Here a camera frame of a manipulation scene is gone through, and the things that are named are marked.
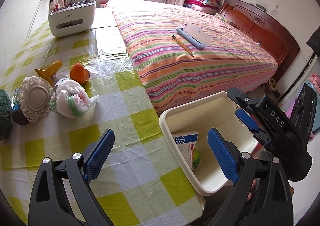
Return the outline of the right hand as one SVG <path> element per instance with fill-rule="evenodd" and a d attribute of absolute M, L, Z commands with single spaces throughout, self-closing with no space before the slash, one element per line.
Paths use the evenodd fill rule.
<path fill-rule="evenodd" d="M 249 191 L 248 196 L 246 198 L 246 202 L 249 202 L 252 199 L 253 192 L 255 192 L 256 185 L 257 185 L 257 179 L 255 178 L 255 179 L 253 179 L 253 183 L 251 185 L 250 191 Z"/>

